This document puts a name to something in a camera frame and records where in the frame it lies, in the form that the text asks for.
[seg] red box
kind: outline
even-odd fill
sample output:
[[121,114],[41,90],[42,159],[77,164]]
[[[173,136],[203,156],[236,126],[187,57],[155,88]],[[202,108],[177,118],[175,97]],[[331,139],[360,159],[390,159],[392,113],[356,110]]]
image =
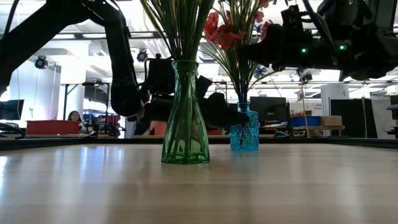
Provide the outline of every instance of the red box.
[[26,134],[79,134],[76,121],[28,121]]

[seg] blue glass vase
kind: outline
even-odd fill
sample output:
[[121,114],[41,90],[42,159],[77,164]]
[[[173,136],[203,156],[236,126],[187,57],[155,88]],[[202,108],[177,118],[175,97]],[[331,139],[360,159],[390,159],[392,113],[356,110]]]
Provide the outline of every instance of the blue glass vase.
[[259,150],[259,116],[249,110],[249,103],[238,103],[238,112],[249,116],[248,123],[234,125],[230,128],[230,144],[232,151],[250,152]]

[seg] cardboard box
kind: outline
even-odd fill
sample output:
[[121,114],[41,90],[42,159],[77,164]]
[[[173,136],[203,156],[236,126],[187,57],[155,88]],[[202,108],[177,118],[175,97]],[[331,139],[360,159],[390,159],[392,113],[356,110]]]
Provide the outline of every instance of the cardboard box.
[[335,127],[335,126],[342,126],[343,121],[341,116],[323,116],[321,117],[321,126],[323,127]]

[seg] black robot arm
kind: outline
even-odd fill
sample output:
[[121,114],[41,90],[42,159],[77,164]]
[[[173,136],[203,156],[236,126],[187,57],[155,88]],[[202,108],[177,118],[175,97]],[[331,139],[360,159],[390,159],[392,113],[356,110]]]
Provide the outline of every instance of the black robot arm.
[[0,95],[12,73],[66,26],[91,19],[104,26],[112,63],[113,110],[126,117],[142,110],[149,96],[137,87],[130,52],[130,32],[113,0],[47,0],[33,15],[0,40]]

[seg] black hair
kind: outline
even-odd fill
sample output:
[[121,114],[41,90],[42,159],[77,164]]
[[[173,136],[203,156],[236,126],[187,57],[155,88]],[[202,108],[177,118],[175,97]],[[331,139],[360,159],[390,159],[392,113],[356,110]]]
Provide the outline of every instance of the black hair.
[[79,115],[79,119],[77,119],[77,121],[81,122],[80,113],[77,112],[77,111],[72,111],[72,112],[69,113],[68,121],[71,121],[71,120],[72,120],[72,114],[73,114],[73,113],[77,113],[77,115]]

